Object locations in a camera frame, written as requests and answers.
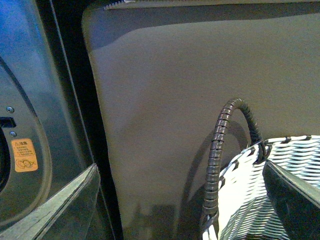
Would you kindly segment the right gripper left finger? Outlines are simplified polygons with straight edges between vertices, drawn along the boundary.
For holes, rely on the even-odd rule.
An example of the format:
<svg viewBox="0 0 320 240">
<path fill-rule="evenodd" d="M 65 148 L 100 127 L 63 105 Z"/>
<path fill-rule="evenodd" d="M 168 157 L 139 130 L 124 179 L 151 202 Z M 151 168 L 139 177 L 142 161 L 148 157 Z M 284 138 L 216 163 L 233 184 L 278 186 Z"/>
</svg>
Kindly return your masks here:
<svg viewBox="0 0 320 240">
<path fill-rule="evenodd" d="M 49 200 L 0 234 L 2 240 L 84 240 L 101 176 L 93 163 Z"/>
</svg>

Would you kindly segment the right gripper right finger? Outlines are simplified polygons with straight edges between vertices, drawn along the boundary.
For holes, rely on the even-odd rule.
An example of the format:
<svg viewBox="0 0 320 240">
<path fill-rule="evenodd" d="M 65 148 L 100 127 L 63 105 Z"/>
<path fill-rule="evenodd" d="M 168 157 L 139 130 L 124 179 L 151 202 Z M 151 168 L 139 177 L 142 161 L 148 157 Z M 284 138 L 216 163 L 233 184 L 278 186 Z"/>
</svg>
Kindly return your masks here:
<svg viewBox="0 0 320 240">
<path fill-rule="evenodd" d="M 289 239 L 320 238 L 320 189 L 267 160 L 262 171 L 267 196 Z"/>
</svg>

